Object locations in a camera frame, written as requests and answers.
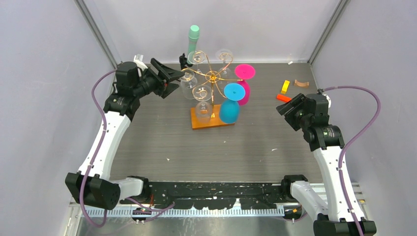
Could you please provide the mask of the clear front wine glass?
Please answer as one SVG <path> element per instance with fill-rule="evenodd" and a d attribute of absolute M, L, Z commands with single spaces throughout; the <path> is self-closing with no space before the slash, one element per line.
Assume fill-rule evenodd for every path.
<path fill-rule="evenodd" d="M 203 124 L 209 123 L 212 115 L 212 88 L 208 85 L 197 85 L 193 89 L 193 95 L 198 101 L 194 112 L 197 120 Z"/>

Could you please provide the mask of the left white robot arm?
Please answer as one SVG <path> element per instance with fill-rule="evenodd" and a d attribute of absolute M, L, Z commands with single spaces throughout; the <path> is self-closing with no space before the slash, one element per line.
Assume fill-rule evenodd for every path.
<path fill-rule="evenodd" d="M 150 199 L 147 178 L 128 176 L 121 180 L 110 179 L 115 154 L 140 107 L 140 100 L 151 93 L 166 98 L 179 88 L 176 81 L 184 76 L 184 72 L 165 66 L 154 58 L 150 63 L 152 68 L 137 59 L 123 62 L 102 76 L 100 82 L 110 75 L 116 78 L 113 92 L 104 106 L 99 105 L 95 91 L 91 91 L 102 118 L 101 126 L 78 171 L 68 173 L 65 178 L 68 190 L 81 207 L 113 210 L 127 198 L 133 198 L 140 204 Z"/>

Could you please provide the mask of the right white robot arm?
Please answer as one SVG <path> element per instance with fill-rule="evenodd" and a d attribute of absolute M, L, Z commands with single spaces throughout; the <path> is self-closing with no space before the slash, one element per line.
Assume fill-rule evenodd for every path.
<path fill-rule="evenodd" d="M 325 94 L 298 94 L 277 106 L 277 112 L 295 130 L 303 132 L 323 178 L 323 200 L 304 175 L 286 175 L 281 197 L 298 201 L 313 221 L 316 236 L 373 236 L 374 221 L 366 219 L 355 196 L 344 161 L 346 147 L 339 127 L 329 123 L 330 98 Z"/>

